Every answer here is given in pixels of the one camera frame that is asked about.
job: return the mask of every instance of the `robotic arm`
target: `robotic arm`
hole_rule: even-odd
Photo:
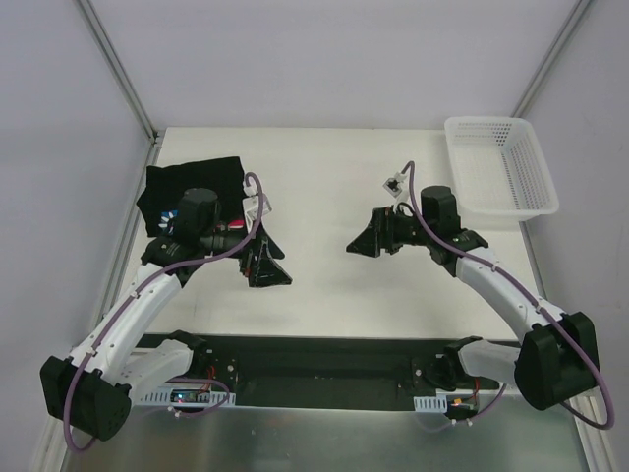
[[[283,259],[284,254],[259,224],[261,215],[270,211],[268,200],[248,194],[243,201],[246,224],[221,222],[214,192],[191,189],[185,193],[177,216],[148,244],[131,285],[96,329],[67,359],[50,357],[41,368],[51,416],[64,419],[67,415],[70,425],[107,441],[120,430],[131,407],[156,387],[181,375],[206,377],[211,363],[209,346],[182,331],[127,364],[157,314],[199,266],[208,262],[205,256],[213,255],[212,260],[238,258],[250,287],[292,282],[274,260]],[[260,200],[263,208],[258,207]],[[250,227],[254,237],[248,235]],[[66,405],[68,396],[70,405]]]
[[[412,180],[414,167],[411,169]],[[348,245],[347,251],[375,258],[381,250],[395,254],[404,245],[426,246],[438,265],[476,290],[505,319],[521,343],[520,348],[514,348],[479,337],[462,339],[435,359],[425,374],[426,380],[447,391],[453,391],[462,379],[473,377],[517,385],[524,398],[539,410],[600,384],[590,366],[559,332],[568,333],[600,376],[596,335],[590,319],[583,313],[567,315],[543,298],[531,295],[536,292],[501,267],[487,241],[475,231],[461,227],[456,199],[449,188],[434,186],[422,190],[420,221],[414,212],[416,203],[410,207],[403,202],[409,195],[403,185],[405,178],[396,174],[387,180],[384,188],[398,198],[397,205],[374,209],[368,228]],[[411,215],[404,212],[404,207]],[[612,423],[610,420],[605,426],[611,427]]]

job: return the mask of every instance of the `white plastic basket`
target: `white plastic basket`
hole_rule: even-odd
[[[449,118],[445,137],[453,193],[467,224],[526,221],[559,209],[540,143],[528,121]]]

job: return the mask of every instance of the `white wall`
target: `white wall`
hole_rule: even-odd
[[[534,220],[549,298],[595,321],[618,421],[610,436],[629,467],[629,2],[600,0],[530,119],[557,187],[558,214]]]
[[[508,115],[575,0],[94,0],[167,126],[442,128]]]
[[[28,470],[39,368],[85,336],[147,140],[73,2],[0,5],[0,470]]]

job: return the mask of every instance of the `black fabric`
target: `black fabric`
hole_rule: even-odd
[[[137,201],[148,237],[161,234],[159,223],[162,213],[177,209],[177,203],[188,189],[203,188],[216,192],[221,204],[221,221],[243,219],[244,178],[240,157],[222,157],[163,168],[149,166],[146,170],[146,189]]]

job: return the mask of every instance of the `white table surface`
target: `white table surface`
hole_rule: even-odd
[[[382,182],[409,160],[416,190],[451,185],[445,137],[438,131],[169,128],[157,165],[239,155],[260,177],[273,212],[269,235],[286,253],[290,286],[251,289],[236,260],[200,268],[148,332],[377,338],[514,339],[472,289],[452,278],[426,248],[371,259],[345,252],[374,207],[392,203]],[[530,288],[522,234],[478,230]],[[125,286],[148,242],[143,224]]]

